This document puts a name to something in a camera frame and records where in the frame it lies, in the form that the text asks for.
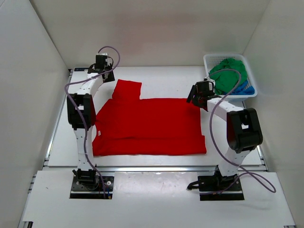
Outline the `red t shirt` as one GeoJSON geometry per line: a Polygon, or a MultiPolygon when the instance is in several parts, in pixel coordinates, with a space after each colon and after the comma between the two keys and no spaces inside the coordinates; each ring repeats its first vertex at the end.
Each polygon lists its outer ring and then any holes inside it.
{"type": "Polygon", "coordinates": [[[200,109],[185,98],[141,99],[141,87],[118,80],[96,115],[93,155],[206,154],[200,109]]]}

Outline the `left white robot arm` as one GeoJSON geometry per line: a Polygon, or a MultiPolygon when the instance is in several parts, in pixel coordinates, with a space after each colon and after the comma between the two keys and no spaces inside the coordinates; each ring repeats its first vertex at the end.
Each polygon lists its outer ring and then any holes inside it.
{"type": "Polygon", "coordinates": [[[76,182],[88,191],[104,191],[104,181],[93,164],[92,128],[96,113],[93,98],[98,88],[115,80],[113,59],[107,53],[97,54],[87,71],[87,78],[65,85],[67,117],[76,136],[78,167],[73,170],[76,182]]]}

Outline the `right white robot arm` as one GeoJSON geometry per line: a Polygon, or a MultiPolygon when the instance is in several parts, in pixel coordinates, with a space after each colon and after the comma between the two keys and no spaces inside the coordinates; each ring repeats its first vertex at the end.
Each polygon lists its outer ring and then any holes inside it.
{"type": "Polygon", "coordinates": [[[230,185],[229,178],[237,175],[245,157],[263,142],[263,135],[254,108],[245,109],[225,101],[215,95],[210,85],[213,83],[208,80],[193,85],[187,103],[192,103],[210,113],[210,132],[214,115],[226,121],[228,150],[226,154],[220,153],[223,159],[217,166],[217,172],[220,174],[213,178],[213,186],[218,190],[224,190],[230,185]]]}

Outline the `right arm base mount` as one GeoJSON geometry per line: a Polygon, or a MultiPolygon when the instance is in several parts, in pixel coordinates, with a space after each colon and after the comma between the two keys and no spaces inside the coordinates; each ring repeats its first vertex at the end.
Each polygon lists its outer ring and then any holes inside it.
{"type": "Polygon", "coordinates": [[[215,171],[212,176],[198,176],[198,180],[191,182],[187,190],[199,190],[200,201],[239,201],[244,200],[244,193],[237,174],[221,176],[215,171]]]}

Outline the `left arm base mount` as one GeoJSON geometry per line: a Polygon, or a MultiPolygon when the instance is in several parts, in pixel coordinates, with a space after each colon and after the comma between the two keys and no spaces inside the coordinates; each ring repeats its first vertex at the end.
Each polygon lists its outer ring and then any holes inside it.
{"type": "Polygon", "coordinates": [[[111,200],[114,190],[114,176],[103,176],[103,181],[95,170],[72,170],[71,199],[111,200]]]}

